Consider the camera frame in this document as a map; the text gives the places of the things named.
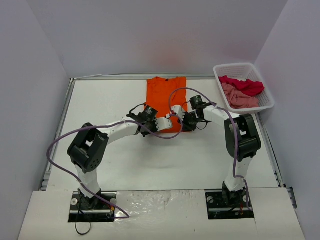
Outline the orange t shirt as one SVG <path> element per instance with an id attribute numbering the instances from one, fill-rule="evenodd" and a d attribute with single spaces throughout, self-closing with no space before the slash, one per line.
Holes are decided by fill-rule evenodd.
<path id="1" fill-rule="evenodd" d="M 146 104 L 156 109 L 158 113 L 157 118 L 165 117 L 170 113 L 169 98 L 171 93 L 178 88 L 185 88 L 187 86 L 187 78 L 185 76 L 178 76 L 175 78 L 161 78 L 154 77 L 146 80 Z M 174 92 L 170 98 L 170 105 L 182 106 L 183 110 L 188 110 L 187 105 L 187 90 L 181 89 Z"/>

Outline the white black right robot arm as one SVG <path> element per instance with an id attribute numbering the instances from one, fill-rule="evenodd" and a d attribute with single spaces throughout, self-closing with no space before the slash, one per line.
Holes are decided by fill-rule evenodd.
<path id="1" fill-rule="evenodd" d="M 199 123 L 214 123 L 224 128 L 226 150 L 233 158 L 229 173 L 222 183 L 222 202 L 229 207 L 246 194 L 246 176 L 250 163 L 261 149 L 261 140 L 251 114 L 231 114 L 227 110 L 204 102 L 200 95 L 189 101 L 192 112 L 174 108 L 183 120 L 183 130 L 195 131 Z"/>

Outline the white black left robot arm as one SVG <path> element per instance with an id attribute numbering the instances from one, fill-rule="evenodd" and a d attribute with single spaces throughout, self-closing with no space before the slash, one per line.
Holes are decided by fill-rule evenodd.
<path id="1" fill-rule="evenodd" d="M 76 135 L 67 150 L 67 154 L 77 170 L 81 183 L 78 193 L 81 203 L 86 208 L 92 210 L 101 203 L 101 188 L 98 184 L 97 168 L 103 160 L 107 145 L 127 136 L 134 136 L 139 133 L 143 136 L 148 134 L 141 126 L 130 121 L 145 125 L 153 133 L 157 132 L 157 113 L 157 110 L 146 105 L 144 110 L 137 115 L 130 111 L 124 118 L 127 122 L 121 122 L 119 125 L 108 128 L 106 133 L 98 129 L 90 129 L 81 131 Z"/>

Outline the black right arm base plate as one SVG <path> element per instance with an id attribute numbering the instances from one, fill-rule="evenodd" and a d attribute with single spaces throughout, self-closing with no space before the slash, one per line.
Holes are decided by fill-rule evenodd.
<path id="1" fill-rule="evenodd" d="M 205 200 L 207 217 L 209 220 L 240 220 L 254 219 L 255 214 L 247 206 L 252 207 L 251 200 L 247 198 L 246 191 L 237 193 L 235 201 L 227 203 L 223 198 L 222 190 L 206 190 Z"/>

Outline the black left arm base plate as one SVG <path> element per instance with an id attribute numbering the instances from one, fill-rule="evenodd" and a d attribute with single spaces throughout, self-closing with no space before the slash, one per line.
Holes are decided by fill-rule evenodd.
<path id="1" fill-rule="evenodd" d="M 115 208 L 100 199 L 87 199 L 79 192 L 73 192 L 69 207 L 69 223 L 113 223 Z"/>

